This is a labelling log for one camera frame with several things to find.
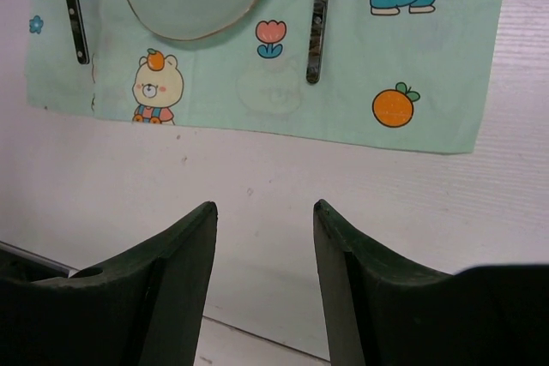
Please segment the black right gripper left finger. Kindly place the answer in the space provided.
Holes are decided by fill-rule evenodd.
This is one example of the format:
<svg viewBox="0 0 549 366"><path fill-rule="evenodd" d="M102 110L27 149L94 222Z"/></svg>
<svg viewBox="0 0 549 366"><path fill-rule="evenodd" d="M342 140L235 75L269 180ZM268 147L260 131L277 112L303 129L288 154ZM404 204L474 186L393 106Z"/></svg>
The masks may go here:
<svg viewBox="0 0 549 366"><path fill-rule="evenodd" d="M208 201L68 278L1 277L2 364L193 364L217 220Z"/></svg>

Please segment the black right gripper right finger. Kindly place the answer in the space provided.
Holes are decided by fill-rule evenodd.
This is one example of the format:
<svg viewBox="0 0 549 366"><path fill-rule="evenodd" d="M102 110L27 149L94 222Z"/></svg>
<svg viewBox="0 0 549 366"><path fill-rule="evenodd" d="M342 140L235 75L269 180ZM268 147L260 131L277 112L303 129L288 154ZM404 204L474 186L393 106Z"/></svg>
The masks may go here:
<svg viewBox="0 0 549 366"><path fill-rule="evenodd" d="M547 265L442 273L367 236L323 200L313 237L333 365L547 364Z"/></svg>

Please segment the steel fork black handle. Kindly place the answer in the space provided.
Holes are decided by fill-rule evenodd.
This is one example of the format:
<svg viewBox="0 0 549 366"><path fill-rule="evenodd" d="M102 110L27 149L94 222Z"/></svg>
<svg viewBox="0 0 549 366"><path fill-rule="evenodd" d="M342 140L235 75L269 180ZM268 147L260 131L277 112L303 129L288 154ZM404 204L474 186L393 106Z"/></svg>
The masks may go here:
<svg viewBox="0 0 549 366"><path fill-rule="evenodd" d="M65 0L69 13L70 30L75 46L76 58L79 64L90 63L90 56L87 46L87 37L83 23L81 5L79 0Z"/></svg>

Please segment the steel table knife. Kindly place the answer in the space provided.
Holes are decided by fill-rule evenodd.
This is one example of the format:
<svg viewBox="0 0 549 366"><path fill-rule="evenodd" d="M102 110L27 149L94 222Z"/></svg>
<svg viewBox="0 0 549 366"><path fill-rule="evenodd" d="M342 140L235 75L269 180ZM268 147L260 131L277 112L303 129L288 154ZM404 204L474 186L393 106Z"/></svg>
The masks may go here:
<svg viewBox="0 0 549 366"><path fill-rule="evenodd" d="M328 3L329 0L313 0L311 30L305 72L305 80L310 85L315 85L320 81Z"/></svg>

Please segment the green cartoon print cloth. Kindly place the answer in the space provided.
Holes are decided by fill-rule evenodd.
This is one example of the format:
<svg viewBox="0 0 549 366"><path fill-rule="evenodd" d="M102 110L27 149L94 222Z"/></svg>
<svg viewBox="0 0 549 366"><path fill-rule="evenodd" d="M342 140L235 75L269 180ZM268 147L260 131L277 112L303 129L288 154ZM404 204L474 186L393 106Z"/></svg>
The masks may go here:
<svg viewBox="0 0 549 366"><path fill-rule="evenodd" d="M305 80L313 0L261 0L225 33L149 32L126 0L31 0L27 101L104 120L236 129L424 153L470 153L502 0L329 0L320 81Z"/></svg>

